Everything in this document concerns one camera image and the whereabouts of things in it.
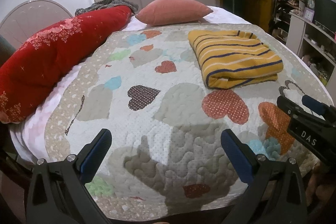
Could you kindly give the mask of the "person's right hand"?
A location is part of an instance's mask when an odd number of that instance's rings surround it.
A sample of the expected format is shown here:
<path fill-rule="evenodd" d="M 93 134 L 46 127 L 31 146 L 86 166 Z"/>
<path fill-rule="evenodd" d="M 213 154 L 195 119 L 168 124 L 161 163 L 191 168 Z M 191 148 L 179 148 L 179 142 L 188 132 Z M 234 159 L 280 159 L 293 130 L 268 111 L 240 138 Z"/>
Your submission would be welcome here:
<path fill-rule="evenodd" d="M 310 218 L 335 214 L 335 167 L 319 161 L 311 171 L 305 194 Z"/>

